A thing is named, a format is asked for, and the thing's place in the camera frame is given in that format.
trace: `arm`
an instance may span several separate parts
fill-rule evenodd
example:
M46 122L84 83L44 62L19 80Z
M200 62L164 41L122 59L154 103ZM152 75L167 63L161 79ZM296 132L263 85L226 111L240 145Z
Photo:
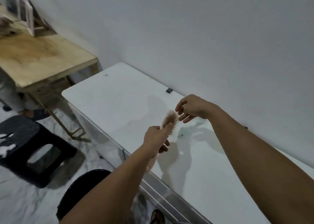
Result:
M60 224L123 223L129 214L133 199L139 189L148 162L163 146L171 133L172 124L163 129L150 127L138 148L122 165L86 194Z
M217 105L195 95L178 103L184 123L208 119L243 186L271 223L314 222L314 180Z

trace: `black plastic stool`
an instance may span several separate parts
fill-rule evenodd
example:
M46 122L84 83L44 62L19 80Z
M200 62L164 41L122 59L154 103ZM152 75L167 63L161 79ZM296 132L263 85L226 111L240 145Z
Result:
M94 169L78 177L65 192L58 205L57 218L59 221L97 184L110 175L105 169Z
M7 151L5 158L0 158L0 165L39 188L45 187L50 182L53 171L66 158L74 157L77 151L75 147L43 125L24 116L14 116L0 123L0 134L7 134L6 140L0 143L0 147L16 144L12 150ZM27 166L27 161L35 151L46 144L57 147L61 154L49 167L38 174Z

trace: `floor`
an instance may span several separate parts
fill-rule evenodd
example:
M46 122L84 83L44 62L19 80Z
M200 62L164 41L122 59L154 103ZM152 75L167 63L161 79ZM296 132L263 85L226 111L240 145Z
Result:
M26 107L33 108L34 104L27 101ZM73 114L59 108L56 108L54 112L69 130L78 127ZM5 112L0 109L0 122L16 114L14 111ZM114 170L111 164L102 157L101 150L103 149L97 147L96 144L70 139L52 117L41 120L39 123L78 148L79 152L54 172L52 181L43 189L25 182L0 166L0 223L57 224L57 206L75 179L87 171L97 168ZM44 161L45 163L47 160L53 159L53 156L53 149L46 145L32 157L30 162ZM143 195L138 194L134 199L127 223L149 223L154 209L155 207Z

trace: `white wall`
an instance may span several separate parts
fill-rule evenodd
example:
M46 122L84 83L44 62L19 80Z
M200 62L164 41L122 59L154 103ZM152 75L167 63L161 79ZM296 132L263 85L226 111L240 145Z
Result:
M314 0L32 0L62 36L314 167Z

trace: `hairbrush bristles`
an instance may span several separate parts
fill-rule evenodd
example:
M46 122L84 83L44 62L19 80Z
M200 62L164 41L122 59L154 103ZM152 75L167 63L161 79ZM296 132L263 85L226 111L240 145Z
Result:
M162 122L162 125L160 126L160 129L167 126L167 124L172 123L173 124L172 131L171 131L171 135L172 135L173 131L175 130L175 125L176 125L177 121L178 121L178 114L173 110L169 110L167 112L167 115L166 115L164 121Z

